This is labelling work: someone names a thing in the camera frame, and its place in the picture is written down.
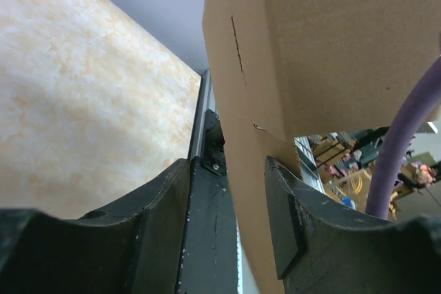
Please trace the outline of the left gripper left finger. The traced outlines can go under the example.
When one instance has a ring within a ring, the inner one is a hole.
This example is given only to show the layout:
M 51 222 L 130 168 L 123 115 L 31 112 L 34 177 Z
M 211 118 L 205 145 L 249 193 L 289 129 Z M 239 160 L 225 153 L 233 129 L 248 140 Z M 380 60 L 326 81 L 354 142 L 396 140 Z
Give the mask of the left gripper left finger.
M 189 180 L 189 162 L 179 159 L 76 220 L 2 209 L 1 292 L 173 293 Z

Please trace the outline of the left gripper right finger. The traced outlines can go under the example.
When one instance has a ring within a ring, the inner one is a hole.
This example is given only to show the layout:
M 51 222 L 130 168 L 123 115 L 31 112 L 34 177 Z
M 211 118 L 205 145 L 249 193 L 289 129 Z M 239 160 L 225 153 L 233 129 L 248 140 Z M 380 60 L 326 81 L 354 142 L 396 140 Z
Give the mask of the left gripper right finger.
M 440 219 L 392 223 L 354 211 L 275 158 L 265 191 L 276 274 L 286 293 L 439 293 Z

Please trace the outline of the brown cardboard box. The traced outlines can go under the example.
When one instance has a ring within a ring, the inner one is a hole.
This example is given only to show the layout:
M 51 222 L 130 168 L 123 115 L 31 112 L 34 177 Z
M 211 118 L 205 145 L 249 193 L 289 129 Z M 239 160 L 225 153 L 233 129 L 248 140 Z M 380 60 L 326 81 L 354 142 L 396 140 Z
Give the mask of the brown cardboard box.
M 302 180 L 297 137 L 388 127 L 364 213 L 388 221 L 409 141 L 440 102 L 440 0 L 205 0 L 203 32 L 245 255 L 261 293 L 286 293 L 267 157 Z

